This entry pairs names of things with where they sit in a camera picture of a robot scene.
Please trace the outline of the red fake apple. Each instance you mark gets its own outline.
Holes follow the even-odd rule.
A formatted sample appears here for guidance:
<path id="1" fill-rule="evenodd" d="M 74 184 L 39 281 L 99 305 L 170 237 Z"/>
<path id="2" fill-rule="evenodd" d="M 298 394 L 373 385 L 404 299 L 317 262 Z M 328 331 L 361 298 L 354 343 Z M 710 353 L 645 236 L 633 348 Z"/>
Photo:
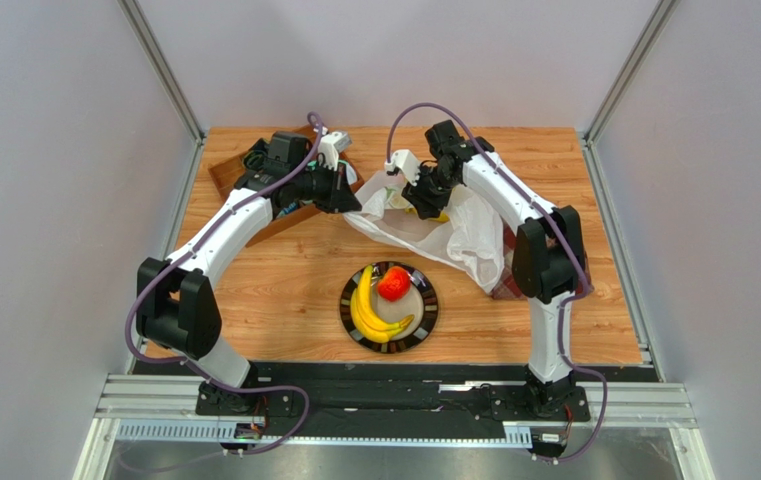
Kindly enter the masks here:
<path id="1" fill-rule="evenodd" d="M 411 289 L 412 283 L 409 272 L 401 266 L 392 266 L 378 281 L 377 294 L 388 302 L 397 302 L 403 299 Z"/>

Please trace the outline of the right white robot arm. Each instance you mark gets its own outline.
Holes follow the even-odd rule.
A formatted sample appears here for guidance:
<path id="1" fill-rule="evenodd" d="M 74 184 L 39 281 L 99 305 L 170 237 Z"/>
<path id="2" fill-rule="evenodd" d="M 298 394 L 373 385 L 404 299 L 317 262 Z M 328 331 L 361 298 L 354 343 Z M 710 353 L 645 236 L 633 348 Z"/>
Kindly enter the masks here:
<path id="1" fill-rule="evenodd" d="M 588 292 L 581 219 L 528 187 L 482 137 L 464 139 L 450 120 L 425 133 L 432 161 L 406 149 L 388 150 L 385 171 L 406 180 L 403 197 L 422 219 L 448 205 L 465 186 L 485 200 L 515 232 L 511 273 L 529 303 L 531 355 L 523 404 L 535 417 L 564 411 L 576 384 L 570 359 L 573 302 Z"/>

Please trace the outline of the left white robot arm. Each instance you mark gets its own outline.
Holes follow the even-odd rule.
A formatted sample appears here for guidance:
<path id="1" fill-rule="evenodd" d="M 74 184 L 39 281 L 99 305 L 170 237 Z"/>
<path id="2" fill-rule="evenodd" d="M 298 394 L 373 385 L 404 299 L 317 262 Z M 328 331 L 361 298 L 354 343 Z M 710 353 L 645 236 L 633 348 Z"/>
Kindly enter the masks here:
<path id="1" fill-rule="evenodd" d="M 288 208 L 307 203 L 325 213 L 360 210 L 351 188 L 356 175 L 341 157 L 350 144 L 346 132 L 326 128 L 315 138 L 277 131 L 258 140 L 205 226 L 167 258 L 141 263 L 128 333 L 176 352 L 176 361 L 189 362 L 220 388 L 248 389 L 252 365 L 222 337 L 214 289 L 252 238 Z"/>

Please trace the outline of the white plastic bag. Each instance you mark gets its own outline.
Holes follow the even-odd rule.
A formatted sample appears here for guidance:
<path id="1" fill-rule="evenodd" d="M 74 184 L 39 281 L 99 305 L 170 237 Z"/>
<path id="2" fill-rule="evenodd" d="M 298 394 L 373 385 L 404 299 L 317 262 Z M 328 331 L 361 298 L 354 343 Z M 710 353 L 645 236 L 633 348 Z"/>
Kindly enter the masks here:
<path id="1" fill-rule="evenodd" d="M 345 221 L 369 239 L 406 249 L 465 272 L 485 293 L 499 282 L 503 267 L 503 223 L 497 211 L 465 186 L 456 187 L 445 212 L 450 221 L 422 220 L 402 197 L 399 176 L 374 174 L 356 192 L 362 204 Z"/>

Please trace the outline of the yellow banana bunch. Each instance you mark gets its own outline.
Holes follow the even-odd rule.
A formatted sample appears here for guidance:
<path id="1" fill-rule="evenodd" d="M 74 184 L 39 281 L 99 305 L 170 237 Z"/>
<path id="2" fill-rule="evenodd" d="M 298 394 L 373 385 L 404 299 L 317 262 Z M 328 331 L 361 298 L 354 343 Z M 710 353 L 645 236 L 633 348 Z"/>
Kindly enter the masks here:
<path id="1" fill-rule="evenodd" d="M 357 330 L 368 340 L 385 344 L 404 332 L 415 319 L 408 315 L 397 322 L 388 323 L 374 311 L 371 303 L 371 287 L 374 269 L 366 266 L 360 275 L 350 300 L 351 317 Z"/>

